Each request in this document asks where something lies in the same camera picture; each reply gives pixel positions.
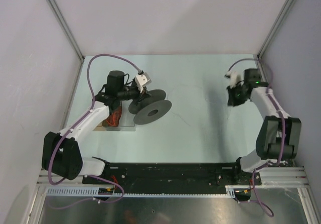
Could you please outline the black cable spool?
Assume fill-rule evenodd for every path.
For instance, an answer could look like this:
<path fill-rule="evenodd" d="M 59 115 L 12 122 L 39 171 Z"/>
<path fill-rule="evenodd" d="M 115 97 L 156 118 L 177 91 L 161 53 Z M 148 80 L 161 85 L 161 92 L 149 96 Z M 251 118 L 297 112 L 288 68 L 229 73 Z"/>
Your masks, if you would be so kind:
<path fill-rule="evenodd" d="M 146 106 L 136 105 L 137 99 L 135 99 L 128 107 L 128 111 L 134 115 L 133 121 L 136 125 L 152 123 L 166 115 L 172 107 L 172 102 L 166 99 L 164 90 L 154 89 L 149 92 L 151 98 Z"/>

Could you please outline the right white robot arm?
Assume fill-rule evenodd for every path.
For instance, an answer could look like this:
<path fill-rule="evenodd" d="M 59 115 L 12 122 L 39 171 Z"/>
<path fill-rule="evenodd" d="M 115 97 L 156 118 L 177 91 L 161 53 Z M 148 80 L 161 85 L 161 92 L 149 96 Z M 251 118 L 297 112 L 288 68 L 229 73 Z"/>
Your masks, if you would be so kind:
<path fill-rule="evenodd" d="M 291 117 L 281 107 L 270 84 L 262 79 L 258 69 L 246 69 L 243 76 L 229 70 L 225 77 L 230 81 L 227 86 L 227 105 L 237 107 L 249 100 L 255 104 L 263 118 L 255 149 L 241 157 L 240 167 L 231 172 L 231 178 L 236 184 L 244 184 L 250 172 L 268 165 L 279 165 L 297 156 L 301 120 Z"/>

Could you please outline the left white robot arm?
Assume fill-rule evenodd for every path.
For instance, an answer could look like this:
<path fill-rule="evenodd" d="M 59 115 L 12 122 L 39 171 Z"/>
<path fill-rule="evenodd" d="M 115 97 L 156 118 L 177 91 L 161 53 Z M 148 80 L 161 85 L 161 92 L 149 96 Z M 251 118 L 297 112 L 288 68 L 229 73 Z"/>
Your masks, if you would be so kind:
<path fill-rule="evenodd" d="M 92 104 L 88 110 L 73 124 L 58 133 L 45 135 L 42 167 L 48 171 L 49 182 L 55 182 L 52 175 L 61 176 L 63 180 L 73 180 L 79 175 L 93 175 L 94 179 L 104 184 L 110 180 L 111 172 L 105 168 L 105 162 L 94 157 L 83 157 L 80 144 L 104 120 L 118 110 L 123 101 L 136 100 L 146 93 L 146 86 L 151 79 L 147 73 L 135 76 L 130 86 L 124 82 L 125 73 L 111 71 L 107 83 L 97 94 L 93 94 Z"/>

